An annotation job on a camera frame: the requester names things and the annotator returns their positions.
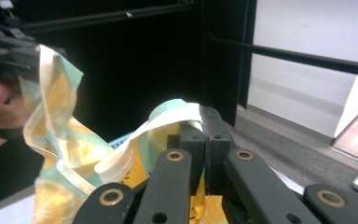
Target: yellow patterned cloth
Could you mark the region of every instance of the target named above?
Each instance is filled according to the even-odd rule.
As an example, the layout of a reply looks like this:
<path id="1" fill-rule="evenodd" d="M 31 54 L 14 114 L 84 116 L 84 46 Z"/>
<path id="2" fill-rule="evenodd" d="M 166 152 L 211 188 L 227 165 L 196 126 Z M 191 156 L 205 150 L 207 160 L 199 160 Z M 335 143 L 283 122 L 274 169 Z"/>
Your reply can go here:
<path id="1" fill-rule="evenodd" d="M 152 173 L 168 134 L 178 122 L 201 130 L 197 104 L 165 102 L 120 147 L 113 150 L 72 114 L 83 74 L 52 49 L 40 47 L 39 84 L 21 79 L 25 106 L 33 111 L 25 142 L 45 157 L 35 181 L 34 223 L 72 223 L 77 210 L 99 186 L 121 182 L 135 187 Z M 205 181 L 191 198 L 190 223 L 227 223 L 221 197 L 205 197 Z"/>

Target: metal rod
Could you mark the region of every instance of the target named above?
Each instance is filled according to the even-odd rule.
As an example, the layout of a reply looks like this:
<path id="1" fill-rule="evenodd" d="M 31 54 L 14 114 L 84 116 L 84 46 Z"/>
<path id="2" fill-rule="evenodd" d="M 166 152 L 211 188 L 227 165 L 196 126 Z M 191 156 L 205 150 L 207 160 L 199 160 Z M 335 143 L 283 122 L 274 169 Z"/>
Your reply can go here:
<path id="1" fill-rule="evenodd" d="M 54 21 L 41 21 L 24 24 L 21 30 L 27 35 L 36 35 L 45 32 L 59 31 L 63 29 L 72 29 L 85 27 L 95 24 L 108 23 L 113 21 L 132 20 L 144 17 L 151 17 L 173 12 L 193 10 L 199 7 L 198 3 L 172 4 L 158 7 L 143 7 L 115 12 L 107 12 L 82 17 L 60 19 Z"/>
<path id="2" fill-rule="evenodd" d="M 318 66 L 322 68 L 358 75 L 358 63 L 356 62 L 327 58 L 327 57 L 310 55 L 305 53 L 298 53 L 289 50 L 260 47 L 252 44 L 244 44 L 236 41 L 221 39 L 213 36 L 211 33 L 209 34 L 209 37 L 214 43 L 229 45 L 232 47 L 249 50 L 255 54 L 261 54 L 277 59 L 283 59 L 290 62 L 304 63 L 308 65 L 313 65 L 313 66 Z"/>

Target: person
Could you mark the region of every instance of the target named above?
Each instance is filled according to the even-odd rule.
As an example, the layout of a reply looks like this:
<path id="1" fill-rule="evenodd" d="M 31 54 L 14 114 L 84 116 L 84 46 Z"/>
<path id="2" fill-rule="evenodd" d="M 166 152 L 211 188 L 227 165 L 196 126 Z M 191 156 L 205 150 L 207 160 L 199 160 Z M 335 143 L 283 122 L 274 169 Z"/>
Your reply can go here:
<path id="1" fill-rule="evenodd" d="M 20 89 L 0 82 L 0 129 L 20 128 L 30 115 Z M 24 143 L 22 135 L 10 140 L 0 137 L 0 201 L 32 186 L 42 162 L 43 157 Z"/>

